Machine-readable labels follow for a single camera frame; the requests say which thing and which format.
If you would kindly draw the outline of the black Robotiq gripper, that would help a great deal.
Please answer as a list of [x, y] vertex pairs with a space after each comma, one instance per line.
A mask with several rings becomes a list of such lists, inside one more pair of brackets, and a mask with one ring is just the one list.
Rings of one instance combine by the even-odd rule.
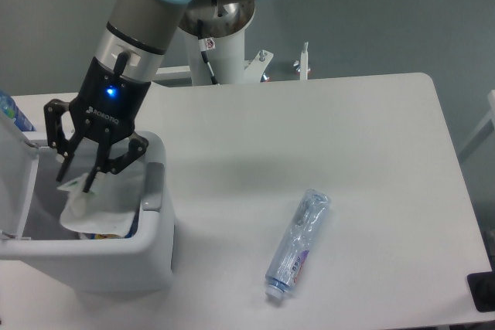
[[[94, 167], [84, 183], [85, 193], [90, 191], [98, 172], [116, 175], [146, 153], [149, 141], [134, 131], [135, 118], [151, 83], [123, 75], [129, 60], [129, 56], [119, 56], [114, 67], [108, 68], [93, 58], [80, 91], [70, 104], [52, 99], [44, 106], [47, 143], [62, 158], [58, 182], [67, 173], [83, 138], [99, 143]], [[66, 139], [62, 125], [62, 116], [67, 111], [75, 130], [70, 140]], [[128, 137], [128, 150], [110, 158], [112, 145]]]

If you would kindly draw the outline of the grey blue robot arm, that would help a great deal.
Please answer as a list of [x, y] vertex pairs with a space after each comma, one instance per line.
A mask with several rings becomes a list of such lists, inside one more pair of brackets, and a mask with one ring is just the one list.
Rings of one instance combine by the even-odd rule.
[[258, 0], [117, 0], [78, 95], [44, 107], [48, 145], [61, 163], [62, 180], [84, 139], [97, 144], [98, 173], [117, 174], [143, 156], [148, 141], [135, 132], [135, 117], [148, 93], [176, 30], [191, 35], [195, 57], [212, 85], [244, 76], [244, 60], [208, 41], [240, 35], [254, 16]]

